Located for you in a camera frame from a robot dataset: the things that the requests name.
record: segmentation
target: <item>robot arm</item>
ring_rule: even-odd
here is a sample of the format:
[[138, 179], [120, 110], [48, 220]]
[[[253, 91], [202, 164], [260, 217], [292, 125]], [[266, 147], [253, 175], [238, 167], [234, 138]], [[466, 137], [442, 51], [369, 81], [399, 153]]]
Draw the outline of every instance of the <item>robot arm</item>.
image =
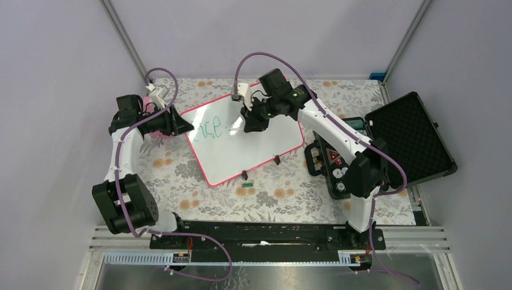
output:
[[260, 82], [268, 94], [268, 98], [259, 100], [252, 97], [251, 89], [244, 83], [238, 84], [238, 88], [242, 89], [239, 90], [239, 94], [232, 96], [233, 100], [243, 99], [244, 101], [244, 107], [241, 109], [241, 114], [245, 119], [244, 132], [264, 131], [269, 125], [269, 120], [281, 114], [288, 115], [313, 129], [331, 144], [349, 164], [345, 173], [345, 180], [347, 180], [345, 186], [351, 196], [348, 224], [360, 233], [366, 231], [371, 214], [372, 198], [380, 189], [387, 170], [387, 161], [366, 149], [359, 141], [372, 143], [373, 146], [384, 152], [387, 152], [386, 143], [382, 140], [371, 141], [369, 137], [358, 133], [332, 113], [321, 100], [317, 99], [327, 114], [334, 117], [349, 131], [353, 131], [359, 140], [356, 141], [347, 136], [319, 110], [304, 85], [293, 89], [278, 69], [260, 77]]
[[[104, 182], [92, 188], [92, 197], [105, 220], [107, 227], [113, 234], [129, 233], [130, 229], [123, 215], [115, 188], [115, 160], [118, 143], [121, 136], [134, 124], [156, 114], [165, 107], [161, 102], [156, 103], [158, 108], [151, 114], [142, 112], [142, 99], [138, 95], [125, 95], [117, 98], [118, 112], [109, 127], [112, 136], [112, 158]], [[177, 136], [193, 130], [194, 127], [183, 120], [176, 108], [171, 106], [163, 114], [141, 124], [131, 130], [124, 138], [120, 151], [119, 179], [123, 199], [126, 204], [130, 220], [135, 228], [155, 225], [158, 221], [158, 208], [155, 199], [136, 174], [136, 162], [144, 140], [144, 135], [161, 131], [164, 135]]]

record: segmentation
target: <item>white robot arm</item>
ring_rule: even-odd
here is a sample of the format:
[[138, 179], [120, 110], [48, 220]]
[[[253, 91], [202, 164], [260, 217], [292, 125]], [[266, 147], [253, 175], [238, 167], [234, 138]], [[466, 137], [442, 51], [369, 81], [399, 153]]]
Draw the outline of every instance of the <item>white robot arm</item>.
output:
[[[345, 173], [347, 192], [351, 196], [351, 210], [348, 224], [362, 233], [368, 229], [373, 196], [379, 191], [387, 161], [366, 149], [359, 143], [364, 141], [386, 151], [382, 140], [373, 142], [369, 137], [358, 133], [332, 113], [320, 99], [316, 99], [326, 113], [320, 111], [312, 100], [304, 85], [293, 89], [280, 70], [274, 69], [260, 77], [260, 82], [269, 98], [259, 100], [252, 97], [248, 84], [238, 83], [238, 95], [232, 96], [235, 101], [244, 102], [241, 114], [245, 119], [244, 132], [261, 132], [269, 125], [269, 119], [276, 115], [289, 115], [303, 125], [313, 129], [325, 141], [333, 146], [342, 156], [349, 168]], [[342, 132], [334, 123], [326, 118], [330, 115], [342, 126], [353, 132], [359, 140], [353, 140]]]

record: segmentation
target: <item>green object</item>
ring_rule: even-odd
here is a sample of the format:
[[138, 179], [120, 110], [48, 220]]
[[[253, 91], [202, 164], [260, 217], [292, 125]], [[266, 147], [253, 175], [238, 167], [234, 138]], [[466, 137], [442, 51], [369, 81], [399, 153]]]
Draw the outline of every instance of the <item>green object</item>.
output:
[[362, 120], [344, 120], [347, 125], [355, 130], [364, 130], [365, 123]]

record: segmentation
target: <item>white connector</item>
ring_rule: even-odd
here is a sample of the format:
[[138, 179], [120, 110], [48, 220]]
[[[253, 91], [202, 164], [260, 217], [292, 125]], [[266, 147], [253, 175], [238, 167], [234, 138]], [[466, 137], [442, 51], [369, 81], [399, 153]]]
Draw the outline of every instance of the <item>white connector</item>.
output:
[[165, 108], [164, 97], [167, 93], [167, 88], [165, 87], [155, 87], [153, 86], [153, 90], [149, 93], [149, 98], [151, 102], [155, 103], [158, 109]]
[[154, 84], [149, 83], [149, 84], [146, 86], [146, 89], [147, 89], [147, 93], [149, 94], [149, 93], [151, 93], [152, 91], [154, 91], [154, 90], [155, 90], [155, 86], [154, 86]]
[[252, 110], [252, 90], [248, 83], [238, 83], [238, 95], [243, 97], [243, 103], [249, 111]]

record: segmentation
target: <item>black mounting base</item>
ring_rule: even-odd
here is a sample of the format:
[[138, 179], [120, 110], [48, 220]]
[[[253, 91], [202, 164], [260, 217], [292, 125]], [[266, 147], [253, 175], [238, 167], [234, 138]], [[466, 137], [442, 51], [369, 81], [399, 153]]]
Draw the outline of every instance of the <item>black mounting base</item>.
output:
[[[345, 225], [268, 224], [246, 222], [183, 221], [180, 233], [209, 235], [222, 243], [233, 262], [338, 262], [338, 250], [360, 250], [368, 241], [350, 242], [354, 237]], [[386, 248], [382, 230], [374, 230], [376, 250]], [[269, 245], [259, 245], [265, 241]], [[184, 237], [152, 236], [151, 249], [186, 250]], [[225, 262], [224, 252], [208, 240], [193, 238], [192, 262]]]

